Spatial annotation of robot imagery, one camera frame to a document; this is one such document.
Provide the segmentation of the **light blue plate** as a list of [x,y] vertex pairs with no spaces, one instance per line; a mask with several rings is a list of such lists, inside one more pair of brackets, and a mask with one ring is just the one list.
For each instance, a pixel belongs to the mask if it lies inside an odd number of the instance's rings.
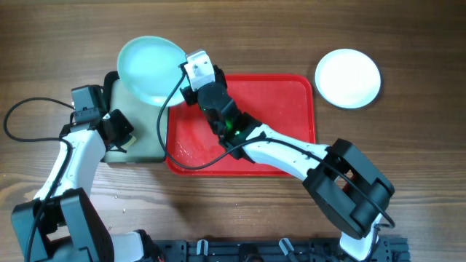
[[184,102],[180,89],[189,86],[180,68],[185,62],[185,52],[170,40],[141,36],[123,46],[117,71],[123,85],[137,99],[153,106],[171,107]]

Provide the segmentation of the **white round plate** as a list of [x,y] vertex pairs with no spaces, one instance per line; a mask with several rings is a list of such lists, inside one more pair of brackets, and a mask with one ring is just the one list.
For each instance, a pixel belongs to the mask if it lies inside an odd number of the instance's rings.
[[325,55],[315,69],[315,86],[330,104],[356,109],[375,100],[382,76],[375,62],[356,49],[336,49]]

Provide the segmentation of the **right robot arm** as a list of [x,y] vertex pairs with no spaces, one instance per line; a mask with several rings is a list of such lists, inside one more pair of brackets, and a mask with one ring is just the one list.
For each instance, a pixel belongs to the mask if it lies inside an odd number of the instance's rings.
[[339,246],[348,258],[371,260],[379,230],[395,227],[386,213],[395,189],[382,172],[348,140],[331,146],[304,142],[242,112],[227,92],[224,72],[203,49],[187,54],[180,67],[189,80],[183,98],[200,107],[226,153],[298,178],[341,231]]

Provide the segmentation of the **green yellow sponge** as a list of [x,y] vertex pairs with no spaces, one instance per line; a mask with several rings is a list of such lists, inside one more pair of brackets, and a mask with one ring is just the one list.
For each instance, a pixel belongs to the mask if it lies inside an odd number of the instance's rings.
[[121,148],[124,150],[128,150],[131,145],[133,145],[137,141],[137,138],[131,134],[129,134],[122,142]]

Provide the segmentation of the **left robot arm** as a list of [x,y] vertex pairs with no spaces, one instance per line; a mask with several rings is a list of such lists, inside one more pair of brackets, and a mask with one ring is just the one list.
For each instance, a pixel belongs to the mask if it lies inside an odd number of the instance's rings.
[[107,151],[124,153],[135,140],[123,113],[110,110],[100,85],[72,89],[71,120],[56,141],[60,153],[42,188],[15,206],[12,225],[26,261],[139,261],[137,231],[110,235],[89,195]]

